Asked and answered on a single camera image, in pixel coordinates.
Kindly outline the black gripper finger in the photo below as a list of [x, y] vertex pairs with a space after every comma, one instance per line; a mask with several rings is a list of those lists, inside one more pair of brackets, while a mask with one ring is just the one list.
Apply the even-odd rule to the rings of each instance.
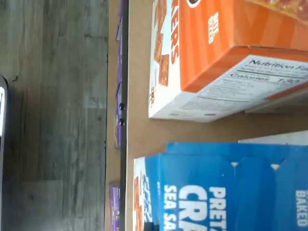
[[143, 231], [159, 231], [159, 225], [153, 222], [144, 222]]

